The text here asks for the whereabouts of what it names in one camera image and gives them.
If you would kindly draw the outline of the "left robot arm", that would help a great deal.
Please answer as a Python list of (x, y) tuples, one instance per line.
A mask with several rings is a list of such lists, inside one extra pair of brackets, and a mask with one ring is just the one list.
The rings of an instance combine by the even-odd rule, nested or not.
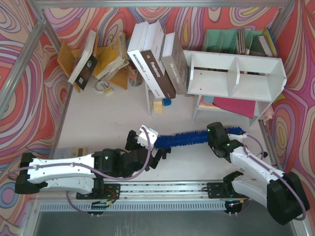
[(44, 160), (24, 153), (16, 170), (15, 193), (70, 191), (82, 195), (101, 195), (104, 180), (129, 181), (142, 172), (155, 169), (171, 152), (158, 147), (158, 133), (142, 126), (140, 133), (129, 131), (125, 149), (105, 148), (75, 158)]

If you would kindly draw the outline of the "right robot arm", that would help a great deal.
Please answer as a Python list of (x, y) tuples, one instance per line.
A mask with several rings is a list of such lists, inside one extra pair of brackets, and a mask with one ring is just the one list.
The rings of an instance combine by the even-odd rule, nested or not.
[(266, 207), (281, 225), (306, 218), (310, 204), (297, 174), (285, 173), (256, 157), (243, 144), (246, 136), (228, 134), (221, 122), (208, 124), (207, 131), (213, 153), (250, 175), (235, 171), (226, 175), (218, 186), (209, 184), (209, 198), (248, 197)]

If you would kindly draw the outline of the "blue microfiber duster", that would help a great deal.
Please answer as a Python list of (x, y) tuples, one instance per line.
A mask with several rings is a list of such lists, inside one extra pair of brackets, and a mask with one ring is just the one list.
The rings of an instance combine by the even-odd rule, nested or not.
[[(227, 134), (244, 134), (240, 127), (224, 127)], [(208, 143), (208, 130), (177, 133), (174, 135), (162, 135), (156, 140), (155, 148), (173, 148)]]

